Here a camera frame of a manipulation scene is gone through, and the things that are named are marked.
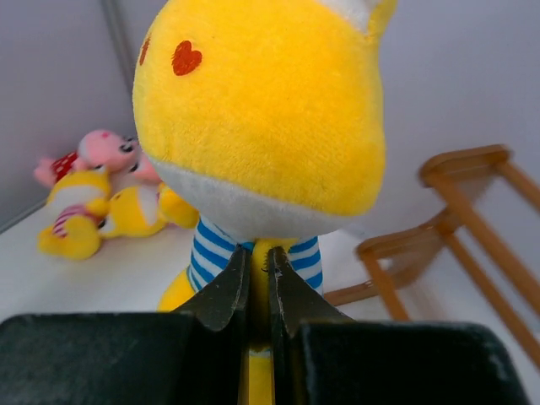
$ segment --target toy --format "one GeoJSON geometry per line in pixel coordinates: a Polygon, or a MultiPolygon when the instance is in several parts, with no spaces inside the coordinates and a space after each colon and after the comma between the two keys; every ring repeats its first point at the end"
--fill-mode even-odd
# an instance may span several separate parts
{"type": "Polygon", "coordinates": [[[158,173],[143,152],[140,153],[137,163],[129,169],[129,173],[134,178],[148,183],[159,184],[161,182],[158,173]]]}
{"type": "Polygon", "coordinates": [[[72,152],[60,159],[40,159],[34,169],[34,178],[43,186],[51,188],[67,173],[88,170],[99,165],[107,166],[110,172],[127,167],[136,158],[132,138],[124,139],[114,132],[97,130],[84,136],[77,152],[72,152]]]}
{"type": "MultiPolygon", "coordinates": [[[[396,3],[169,0],[163,7],[138,59],[135,121],[159,176],[185,200],[186,215],[196,209],[200,219],[191,263],[165,292],[162,311],[211,282],[238,244],[253,250],[253,321],[263,337],[261,269],[270,248],[290,246],[295,271],[322,291],[317,236],[365,213],[381,188],[378,48],[396,3]]],[[[270,403],[270,356],[257,350],[250,401],[270,403]]]]}
{"type": "Polygon", "coordinates": [[[104,166],[66,174],[47,198],[46,210],[55,221],[38,235],[38,250],[72,260],[94,255],[101,245],[98,228],[110,193],[104,166]]]}
{"type": "Polygon", "coordinates": [[[109,213],[100,234],[110,239],[145,237],[161,231],[167,220],[159,213],[158,198],[156,187],[131,186],[120,190],[109,201],[109,213]]]}

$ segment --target pink plush head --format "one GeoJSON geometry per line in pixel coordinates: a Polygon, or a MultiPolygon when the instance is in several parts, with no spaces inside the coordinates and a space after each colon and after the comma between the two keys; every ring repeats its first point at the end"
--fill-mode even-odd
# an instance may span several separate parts
{"type": "Polygon", "coordinates": [[[138,162],[131,167],[129,172],[133,177],[142,181],[148,181],[156,184],[161,182],[161,179],[150,163],[149,158],[142,152],[138,157],[138,162]]]}
{"type": "Polygon", "coordinates": [[[124,139],[113,131],[100,129],[87,133],[77,152],[88,167],[105,165],[110,171],[119,171],[136,159],[136,146],[133,139],[124,139]]]}

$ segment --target pink plush toy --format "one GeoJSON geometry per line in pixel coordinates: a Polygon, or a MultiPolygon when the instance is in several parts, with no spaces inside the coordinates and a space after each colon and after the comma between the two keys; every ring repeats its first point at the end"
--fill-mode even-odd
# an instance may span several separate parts
{"type": "Polygon", "coordinates": [[[77,152],[60,159],[40,159],[34,169],[34,178],[43,186],[52,187],[67,173],[88,170],[104,165],[109,172],[119,171],[136,159],[137,141],[122,138],[112,131],[100,129],[84,135],[77,152]]]}
{"type": "Polygon", "coordinates": [[[158,173],[143,152],[140,153],[138,162],[129,169],[129,173],[136,179],[148,183],[159,184],[161,182],[158,173]]]}

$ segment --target red heart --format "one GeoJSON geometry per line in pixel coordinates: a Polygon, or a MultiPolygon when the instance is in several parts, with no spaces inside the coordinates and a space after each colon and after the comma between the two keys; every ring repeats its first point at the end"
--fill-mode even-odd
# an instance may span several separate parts
{"type": "Polygon", "coordinates": [[[192,43],[184,40],[175,49],[172,57],[172,70],[176,76],[185,76],[193,72],[203,61],[203,54],[192,51],[192,43]]]}

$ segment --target wooden frame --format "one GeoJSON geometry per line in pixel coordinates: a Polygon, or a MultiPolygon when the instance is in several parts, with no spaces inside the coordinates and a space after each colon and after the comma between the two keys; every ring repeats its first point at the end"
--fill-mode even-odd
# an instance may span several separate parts
{"type": "Polygon", "coordinates": [[[357,248],[371,280],[325,294],[334,305],[343,305],[380,295],[392,319],[408,321],[397,290],[417,280],[435,257],[449,248],[478,290],[493,306],[516,341],[540,369],[540,345],[525,322],[512,309],[474,257],[456,236],[464,226],[498,265],[503,275],[540,316],[540,283],[518,257],[474,210],[473,203],[496,176],[504,178],[540,213],[540,188],[515,167],[511,152],[492,145],[440,154],[419,171],[420,180],[446,202],[446,208],[417,228],[366,240],[357,248]],[[386,271],[378,260],[391,259],[386,271]]]}

